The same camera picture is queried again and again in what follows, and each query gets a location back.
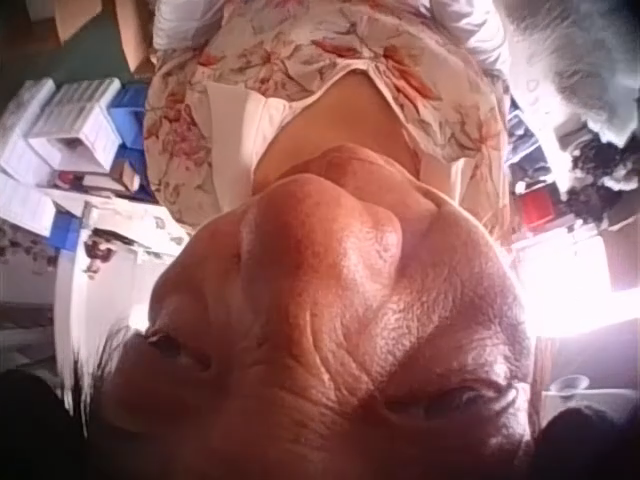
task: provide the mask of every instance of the floral dress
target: floral dress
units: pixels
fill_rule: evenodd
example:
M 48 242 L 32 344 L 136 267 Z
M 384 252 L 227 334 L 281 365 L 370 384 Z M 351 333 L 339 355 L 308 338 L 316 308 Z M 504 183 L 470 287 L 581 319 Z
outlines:
M 149 178 L 178 222 L 197 228 L 248 198 L 253 168 L 280 129 L 359 70 L 404 124 L 421 162 L 419 180 L 428 183 L 436 162 L 452 185 L 444 193 L 504 238 L 504 84 L 483 73 L 422 2 L 251 0 L 227 7 L 223 26 L 202 48 L 161 53 L 149 90 Z M 224 112 L 241 101 L 236 97 L 257 97 L 278 112 L 255 127 L 260 142 L 246 158 L 225 150 Z

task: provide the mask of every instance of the wrinkled skin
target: wrinkled skin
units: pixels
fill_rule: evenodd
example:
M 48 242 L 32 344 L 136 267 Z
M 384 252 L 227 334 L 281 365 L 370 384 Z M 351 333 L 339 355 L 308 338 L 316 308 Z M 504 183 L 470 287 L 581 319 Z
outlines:
M 474 220 L 333 148 L 196 233 L 107 417 L 156 478 L 496 478 L 530 440 L 521 310 Z

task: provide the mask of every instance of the blue box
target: blue box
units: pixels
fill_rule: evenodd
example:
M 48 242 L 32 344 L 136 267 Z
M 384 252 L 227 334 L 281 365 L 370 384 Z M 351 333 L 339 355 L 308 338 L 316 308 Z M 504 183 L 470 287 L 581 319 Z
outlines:
M 75 252 L 80 240 L 81 221 L 71 213 L 56 212 L 47 243 L 53 248 Z
M 126 85 L 109 105 L 109 117 L 127 148 L 144 150 L 144 104 L 149 86 Z

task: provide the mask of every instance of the cardboard box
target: cardboard box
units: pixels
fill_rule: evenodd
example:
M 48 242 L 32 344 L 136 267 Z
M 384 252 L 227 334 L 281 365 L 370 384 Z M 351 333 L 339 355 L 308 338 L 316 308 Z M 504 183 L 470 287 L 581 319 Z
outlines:
M 2 15 L 10 18 L 0 40 L 5 58 L 57 48 L 72 38 L 92 18 L 103 12 L 118 25 L 122 50 L 129 68 L 138 77 L 153 72 L 149 60 L 152 15 L 146 0 L 49 0 L 54 16 L 32 22 L 24 0 L 3 2 Z

